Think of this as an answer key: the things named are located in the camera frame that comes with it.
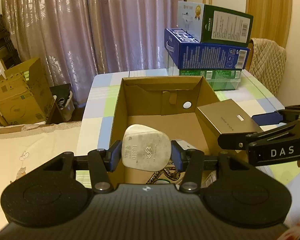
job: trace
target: stacked boxes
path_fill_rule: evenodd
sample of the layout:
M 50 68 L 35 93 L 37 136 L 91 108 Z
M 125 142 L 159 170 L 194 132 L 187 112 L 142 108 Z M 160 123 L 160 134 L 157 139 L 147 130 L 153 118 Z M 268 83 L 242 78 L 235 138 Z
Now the stacked boxes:
M 253 16 L 179 1 L 178 29 L 164 32 L 170 75 L 202 75 L 214 90 L 233 90 L 247 63 Z

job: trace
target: pink curtain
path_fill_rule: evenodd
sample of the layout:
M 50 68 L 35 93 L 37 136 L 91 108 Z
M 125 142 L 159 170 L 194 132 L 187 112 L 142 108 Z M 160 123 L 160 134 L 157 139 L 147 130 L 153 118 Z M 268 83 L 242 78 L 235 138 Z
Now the pink curtain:
M 179 0 L 89 0 L 100 73 L 164 68 L 164 29 Z
M 21 60 L 40 57 L 50 85 L 71 83 L 83 105 L 94 76 L 163 68 L 164 28 L 178 0 L 2 0 Z

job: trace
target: white plug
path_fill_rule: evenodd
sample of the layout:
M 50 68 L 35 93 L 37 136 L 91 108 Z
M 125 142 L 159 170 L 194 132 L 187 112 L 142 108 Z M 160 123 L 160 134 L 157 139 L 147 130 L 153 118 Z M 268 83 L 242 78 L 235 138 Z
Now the white plug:
M 128 168 L 160 171 L 170 160 L 171 142 L 163 132 L 133 124 L 124 133 L 121 155 L 123 165 Z

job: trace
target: blue box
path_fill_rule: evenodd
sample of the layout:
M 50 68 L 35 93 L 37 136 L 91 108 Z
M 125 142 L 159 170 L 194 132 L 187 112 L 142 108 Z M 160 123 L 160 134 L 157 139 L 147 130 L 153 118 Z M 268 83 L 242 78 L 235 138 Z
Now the blue box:
M 164 30 L 164 47 L 178 69 L 244 69 L 250 49 L 200 43 L 182 29 Z

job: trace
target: hole in cardboard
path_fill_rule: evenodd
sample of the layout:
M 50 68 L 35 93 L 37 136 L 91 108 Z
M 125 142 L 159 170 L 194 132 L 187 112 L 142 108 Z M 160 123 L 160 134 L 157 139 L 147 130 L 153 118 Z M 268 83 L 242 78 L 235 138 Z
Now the hole in cardboard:
M 237 118 L 240 120 L 240 121 L 243 121 L 244 119 L 243 119 L 243 117 L 241 116 L 241 115 L 237 115 Z
M 183 108 L 184 109 L 188 109 L 188 108 L 190 108 L 191 107 L 191 102 L 185 102 L 184 104 L 183 104 Z

